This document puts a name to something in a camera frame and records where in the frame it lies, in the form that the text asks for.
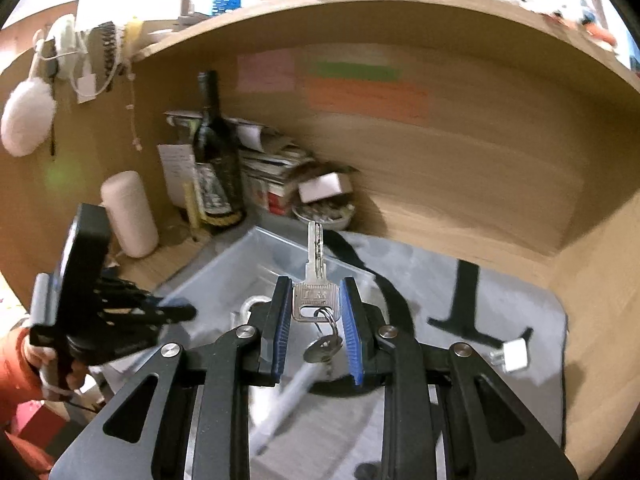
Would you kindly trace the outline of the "orange sleeve forearm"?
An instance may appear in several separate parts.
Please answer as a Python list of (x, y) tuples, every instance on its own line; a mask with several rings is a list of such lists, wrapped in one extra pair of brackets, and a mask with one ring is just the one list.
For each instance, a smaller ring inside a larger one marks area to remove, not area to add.
[(54, 357), (52, 349), (32, 348), (27, 327), (1, 337), (1, 429), (39, 479), (49, 478), (48, 449), (66, 423), (42, 397), (40, 367)]

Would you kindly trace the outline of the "left hand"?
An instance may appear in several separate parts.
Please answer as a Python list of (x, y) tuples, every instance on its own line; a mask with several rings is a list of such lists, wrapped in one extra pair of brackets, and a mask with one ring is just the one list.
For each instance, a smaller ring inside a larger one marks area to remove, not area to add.
[(54, 349), (33, 346), (25, 339), (23, 353), (28, 364), (37, 372), (42, 394), (47, 400), (68, 401), (74, 391), (84, 385), (88, 374), (85, 364), (74, 361), (70, 364), (70, 372), (62, 380), (58, 377), (58, 355)]

